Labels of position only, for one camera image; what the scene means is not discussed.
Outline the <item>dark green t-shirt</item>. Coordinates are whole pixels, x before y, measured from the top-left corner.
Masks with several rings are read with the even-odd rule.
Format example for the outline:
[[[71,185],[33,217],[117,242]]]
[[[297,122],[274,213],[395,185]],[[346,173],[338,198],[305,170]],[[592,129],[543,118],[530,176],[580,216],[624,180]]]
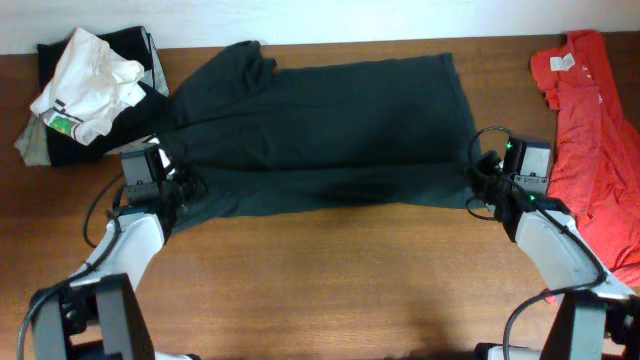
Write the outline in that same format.
[[[184,231],[214,218],[404,203],[461,209],[474,120],[448,53],[282,69],[226,47],[171,98],[160,144],[196,179]]]

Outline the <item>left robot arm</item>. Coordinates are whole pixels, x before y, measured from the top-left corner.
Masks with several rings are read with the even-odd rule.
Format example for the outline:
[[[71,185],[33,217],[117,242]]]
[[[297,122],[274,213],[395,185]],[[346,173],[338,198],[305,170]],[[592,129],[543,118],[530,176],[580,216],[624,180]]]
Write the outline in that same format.
[[[19,332],[17,358],[33,337],[38,359],[156,360],[135,291],[170,237],[177,214],[195,188],[155,143],[121,155],[117,190],[100,243],[68,278],[37,291]]]

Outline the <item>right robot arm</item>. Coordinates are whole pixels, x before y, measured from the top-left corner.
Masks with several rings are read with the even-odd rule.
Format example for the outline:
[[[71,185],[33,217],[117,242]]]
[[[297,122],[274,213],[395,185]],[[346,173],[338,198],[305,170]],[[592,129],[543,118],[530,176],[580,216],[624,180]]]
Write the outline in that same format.
[[[564,203],[532,194],[517,183],[529,146],[510,138],[506,153],[468,155],[475,197],[491,207],[509,239],[536,266],[546,290],[509,316],[499,344],[480,343],[476,359],[605,359],[606,339],[622,346],[621,358],[639,356],[639,298],[597,258],[580,236]],[[539,350],[514,346],[511,332],[529,306],[554,298],[558,312]]]

